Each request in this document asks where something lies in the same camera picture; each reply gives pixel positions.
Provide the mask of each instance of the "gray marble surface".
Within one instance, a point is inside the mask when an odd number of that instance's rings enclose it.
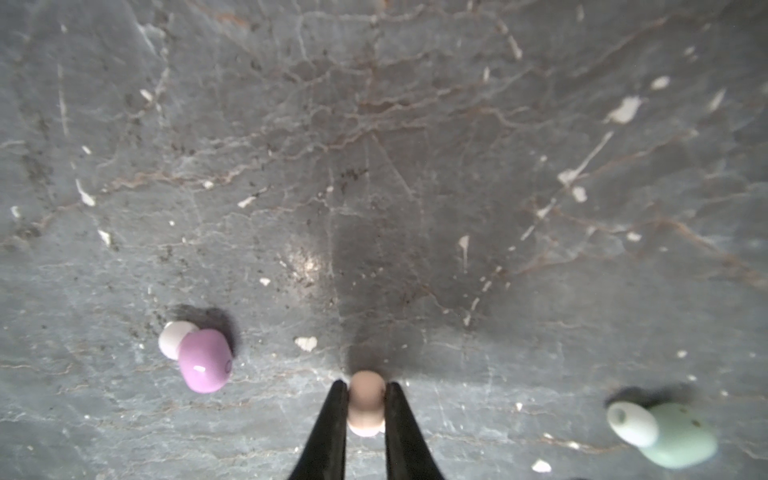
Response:
[[[765,2],[0,12],[3,479],[285,478],[362,367],[448,479],[766,477]],[[180,316],[233,326],[222,391],[158,351]],[[629,386],[717,457],[622,444]]]

